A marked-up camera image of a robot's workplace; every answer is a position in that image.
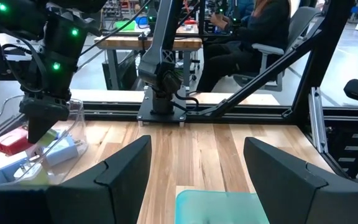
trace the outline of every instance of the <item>workbench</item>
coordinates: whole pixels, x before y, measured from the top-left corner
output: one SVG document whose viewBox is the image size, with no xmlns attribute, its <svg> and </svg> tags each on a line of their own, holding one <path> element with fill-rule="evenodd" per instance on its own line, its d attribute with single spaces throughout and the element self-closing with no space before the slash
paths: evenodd
<svg viewBox="0 0 358 224">
<path fill-rule="evenodd" d="M 142 91 L 72 90 L 84 101 L 141 102 Z M 194 95 L 217 103 L 231 93 Z M 253 94 L 243 105 L 278 105 L 272 95 Z M 89 147 L 67 179 L 114 154 L 142 135 L 152 138 L 152 167 L 138 223 L 172 224 L 175 198 L 182 190 L 255 192 L 243 156 L 244 139 L 255 137 L 332 172 L 296 126 L 246 124 L 152 124 L 87 121 Z"/>
<path fill-rule="evenodd" d="M 123 34 L 130 33 L 130 32 L 142 32 L 144 29 L 136 28 L 135 30 L 125 30 L 121 32 Z M 198 28 L 196 25 L 193 26 L 192 30 L 185 30 L 184 27 L 180 27 L 177 30 L 178 34 L 198 34 Z M 148 37 L 147 40 L 142 43 L 138 37 L 126 37 L 115 35 L 109 37 L 105 41 L 101 42 L 98 47 L 99 49 L 107 51 L 107 58 L 109 63 L 109 73 L 110 73 L 110 80 L 112 90 L 119 90 L 118 87 L 118 65 L 119 62 L 117 61 L 117 50 L 142 50 L 145 48 L 146 50 L 152 44 L 152 37 Z M 95 42 L 102 39 L 103 37 L 95 38 Z M 189 86 L 190 84 L 190 65 L 191 65 L 191 53 L 196 52 L 201 48 L 202 41 L 200 38 L 186 38 L 182 39 L 176 38 L 175 42 L 173 43 L 172 50 L 174 51 L 182 51 L 183 52 L 183 84 L 185 86 Z"/>
</svg>

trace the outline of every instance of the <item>wooden tabletop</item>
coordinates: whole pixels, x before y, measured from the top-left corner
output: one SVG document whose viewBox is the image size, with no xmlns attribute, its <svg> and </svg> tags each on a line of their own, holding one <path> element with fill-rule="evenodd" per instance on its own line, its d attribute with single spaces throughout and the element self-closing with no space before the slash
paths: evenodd
<svg viewBox="0 0 358 224">
<path fill-rule="evenodd" d="M 123 33 L 128 32 L 142 32 L 143 30 L 126 30 Z M 197 34 L 198 29 L 196 25 L 193 25 L 192 30 L 185 30 L 184 27 L 179 27 L 177 30 L 178 34 Z M 103 37 L 97 37 L 94 41 L 98 41 Z M 145 47 L 149 48 L 152 44 L 152 37 L 148 37 L 145 41 Z M 109 37 L 107 40 L 101 42 L 98 47 L 101 49 L 141 49 L 142 42 L 138 40 L 137 37 L 124 37 L 124 36 L 113 36 Z M 176 38 L 173 43 L 173 50 L 198 50 L 201 48 L 202 41 L 200 38 L 187 38 L 182 39 L 181 37 Z"/>
<path fill-rule="evenodd" d="M 73 90 L 82 100 L 141 101 L 142 92 Z M 203 103 L 230 94 L 202 93 Z M 272 95 L 251 95 L 243 104 L 277 105 Z M 242 154 L 244 139 L 255 137 L 332 172 L 296 126 L 243 124 L 150 124 L 88 121 L 89 148 L 67 178 L 94 166 L 143 135 L 152 137 L 152 167 L 138 223 L 172 224 L 177 193 L 186 189 L 255 192 Z"/>
</svg>

